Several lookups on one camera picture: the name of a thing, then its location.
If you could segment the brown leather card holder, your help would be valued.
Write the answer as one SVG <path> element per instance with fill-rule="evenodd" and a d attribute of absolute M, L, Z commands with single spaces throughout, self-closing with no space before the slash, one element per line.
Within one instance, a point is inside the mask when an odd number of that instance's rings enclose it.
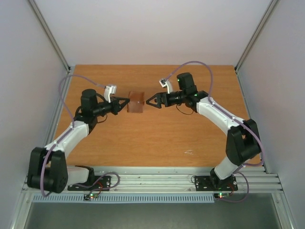
<path fill-rule="evenodd" d="M 143 113 L 144 92 L 129 91 L 128 98 L 130 101 L 127 105 L 127 112 L 137 114 Z"/>

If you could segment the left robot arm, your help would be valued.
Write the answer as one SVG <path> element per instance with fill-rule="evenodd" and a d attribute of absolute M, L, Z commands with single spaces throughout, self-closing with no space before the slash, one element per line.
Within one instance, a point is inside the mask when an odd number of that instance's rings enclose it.
<path fill-rule="evenodd" d="M 104 95 L 94 89 L 81 94 L 81 105 L 69 127 L 54 141 L 44 147 L 36 147 L 30 154 L 27 185 L 39 189 L 43 197 L 61 193 L 67 186 L 79 186 L 85 190 L 95 187 L 94 170 L 86 166 L 69 167 L 66 158 L 98 124 L 98 118 L 111 113 L 117 115 L 130 101 L 116 97 L 116 86 L 107 86 Z"/>

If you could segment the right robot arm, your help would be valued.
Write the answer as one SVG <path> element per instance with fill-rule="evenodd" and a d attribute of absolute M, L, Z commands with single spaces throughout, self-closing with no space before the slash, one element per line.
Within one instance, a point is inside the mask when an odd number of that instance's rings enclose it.
<path fill-rule="evenodd" d="M 210 172 L 208 185 L 212 190 L 227 186 L 233 173 L 241 165 L 261 153 L 257 124 L 254 120 L 244 120 L 222 108 L 205 91 L 198 91 L 190 73 L 177 75 L 179 91 L 173 91 L 166 79 L 159 81 L 167 91 L 156 93 L 146 101 L 147 105 L 161 108 L 185 104 L 194 112 L 206 117 L 220 128 L 227 137 L 226 156 Z"/>

